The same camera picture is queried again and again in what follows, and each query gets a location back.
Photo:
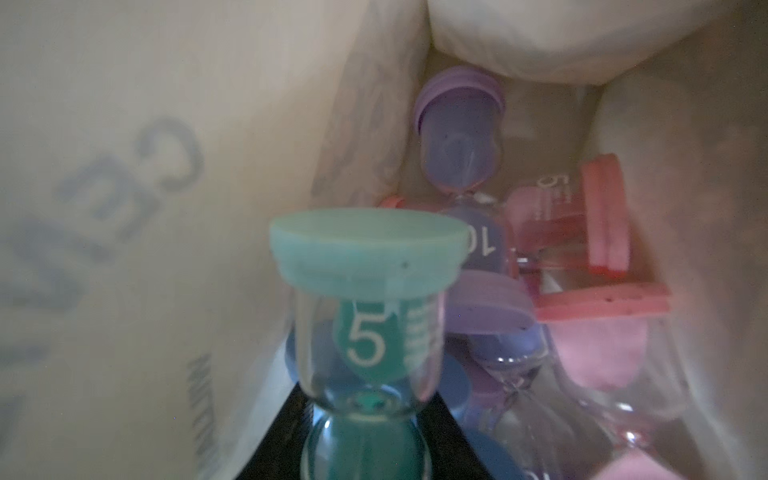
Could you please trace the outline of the cream canvas tote bag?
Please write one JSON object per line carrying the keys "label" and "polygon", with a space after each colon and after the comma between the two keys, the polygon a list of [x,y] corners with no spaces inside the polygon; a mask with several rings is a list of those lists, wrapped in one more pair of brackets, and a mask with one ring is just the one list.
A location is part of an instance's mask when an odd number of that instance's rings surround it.
{"label": "cream canvas tote bag", "polygon": [[292,390],[269,221],[420,196],[424,76],[500,75],[488,185],[598,153],[673,293],[692,479],[767,475],[763,1],[5,1],[1,475],[236,479]]}

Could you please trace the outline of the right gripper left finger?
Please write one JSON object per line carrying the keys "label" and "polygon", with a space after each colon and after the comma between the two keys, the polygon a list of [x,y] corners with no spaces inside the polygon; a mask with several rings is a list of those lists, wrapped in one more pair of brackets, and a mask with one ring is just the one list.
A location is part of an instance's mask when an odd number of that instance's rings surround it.
{"label": "right gripper left finger", "polygon": [[237,480],[299,480],[314,407],[296,383]]}

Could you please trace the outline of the teal hourglass front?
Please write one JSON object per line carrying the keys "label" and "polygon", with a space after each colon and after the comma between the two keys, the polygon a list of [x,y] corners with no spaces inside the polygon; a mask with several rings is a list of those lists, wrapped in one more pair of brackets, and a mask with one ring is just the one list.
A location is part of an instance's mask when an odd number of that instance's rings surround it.
{"label": "teal hourglass front", "polygon": [[273,219],[269,242],[293,291],[299,385],[321,412],[301,477],[430,478],[415,418],[441,378],[467,226],[417,210],[317,209]]}

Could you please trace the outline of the pink hourglass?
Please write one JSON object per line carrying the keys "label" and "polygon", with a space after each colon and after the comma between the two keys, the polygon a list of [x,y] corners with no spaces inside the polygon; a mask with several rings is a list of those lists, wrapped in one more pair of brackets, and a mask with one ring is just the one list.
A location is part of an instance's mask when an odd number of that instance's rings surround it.
{"label": "pink hourglass", "polygon": [[536,301],[559,387],[622,449],[649,449],[656,431],[690,402],[669,328],[671,300],[666,285],[644,282],[543,294]]}
{"label": "pink hourglass", "polygon": [[621,278],[629,270],[630,218],[615,154],[512,187],[503,212],[523,271],[578,269]]}

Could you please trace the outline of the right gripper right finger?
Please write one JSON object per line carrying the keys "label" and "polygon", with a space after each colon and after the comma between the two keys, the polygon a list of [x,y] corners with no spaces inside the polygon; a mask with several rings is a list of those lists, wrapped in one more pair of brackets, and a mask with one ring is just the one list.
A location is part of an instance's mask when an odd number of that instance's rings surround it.
{"label": "right gripper right finger", "polygon": [[430,454],[433,479],[492,479],[439,394],[417,414],[417,426]]}

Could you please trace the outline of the blue hourglass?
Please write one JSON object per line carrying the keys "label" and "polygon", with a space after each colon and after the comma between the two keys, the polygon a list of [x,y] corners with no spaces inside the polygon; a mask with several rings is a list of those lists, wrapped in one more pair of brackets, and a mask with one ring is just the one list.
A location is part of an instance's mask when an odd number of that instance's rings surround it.
{"label": "blue hourglass", "polygon": [[[448,353],[436,394],[459,424],[469,411],[471,382],[464,367]],[[358,424],[313,407],[313,426],[300,463],[302,479],[433,479],[430,454],[416,418]],[[462,431],[492,479],[525,477],[498,442],[477,430]]]}

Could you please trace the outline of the purple hourglass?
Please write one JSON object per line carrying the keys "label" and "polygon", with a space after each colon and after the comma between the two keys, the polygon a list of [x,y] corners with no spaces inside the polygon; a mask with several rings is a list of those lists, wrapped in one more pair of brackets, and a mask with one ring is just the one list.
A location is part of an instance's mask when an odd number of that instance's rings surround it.
{"label": "purple hourglass", "polygon": [[480,430],[505,447],[528,479],[589,478],[601,457],[601,434],[555,385],[544,328],[470,335],[467,346],[504,392],[480,415]]}
{"label": "purple hourglass", "polygon": [[446,329],[452,334],[513,334],[536,322],[519,278],[512,228],[501,207],[478,192],[502,160],[504,113],[499,82],[469,66],[429,79],[414,105],[422,172],[447,197],[437,210],[468,230],[467,258],[446,296]]}

